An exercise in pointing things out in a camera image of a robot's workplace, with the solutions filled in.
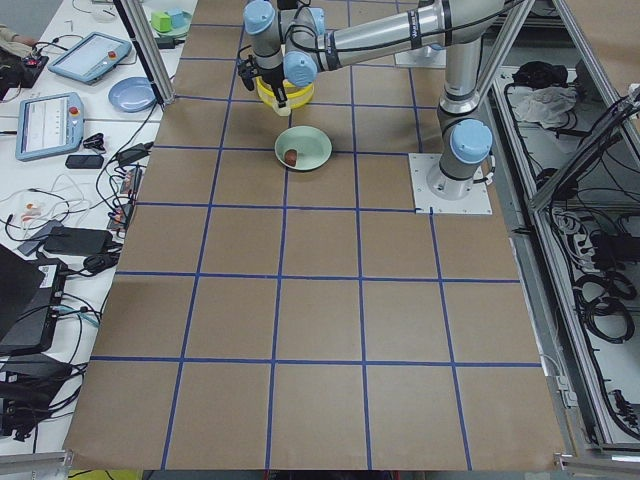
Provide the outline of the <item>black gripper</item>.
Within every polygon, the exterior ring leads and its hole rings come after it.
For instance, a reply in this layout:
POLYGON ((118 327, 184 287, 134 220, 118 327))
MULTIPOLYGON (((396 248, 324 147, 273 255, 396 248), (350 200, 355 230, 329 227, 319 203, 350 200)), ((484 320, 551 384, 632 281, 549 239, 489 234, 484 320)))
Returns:
MULTIPOLYGON (((245 59, 237 58, 237 74, 248 91, 255 90, 255 78, 260 76, 260 68, 253 55, 249 55, 245 59)), ((284 82, 285 80, 281 78, 275 78, 272 81, 272 91, 279 108, 288 106, 288 97, 284 82)))

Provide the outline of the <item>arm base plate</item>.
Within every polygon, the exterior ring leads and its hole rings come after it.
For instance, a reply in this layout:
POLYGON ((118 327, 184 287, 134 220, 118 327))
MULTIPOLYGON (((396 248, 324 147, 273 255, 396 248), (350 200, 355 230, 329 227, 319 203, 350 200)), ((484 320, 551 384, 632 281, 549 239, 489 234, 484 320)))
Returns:
POLYGON ((452 180, 440 169, 440 154, 410 153, 414 211, 418 214, 473 215, 493 214, 488 185, 482 168, 472 179, 452 180))
POLYGON ((444 69, 446 49, 438 45, 425 46, 394 55, 395 65, 404 68, 444 69))

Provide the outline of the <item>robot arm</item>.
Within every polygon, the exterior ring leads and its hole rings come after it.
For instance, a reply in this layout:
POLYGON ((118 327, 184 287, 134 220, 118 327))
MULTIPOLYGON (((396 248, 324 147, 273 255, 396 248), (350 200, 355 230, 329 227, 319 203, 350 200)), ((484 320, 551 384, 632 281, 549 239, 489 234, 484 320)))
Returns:
POLYGON ((479 162, 462 149, 463 123, 472 118, 489 81, 489 72, 479 68, 482 37, 495 18, 523 7, 521 1, 422 1, 406 12, 329 30, 323 10, 303 1, 250 1, 243 20, 251 52, 237 59, 237 72, 248 90, 255 78, 263 79, 278 107, 285 108, 286 82, 306 87, 321 72, 426 47, 443 49, 446 77, 438 116, 444 151, 439 167, 452 180, 466 181, 479 162))

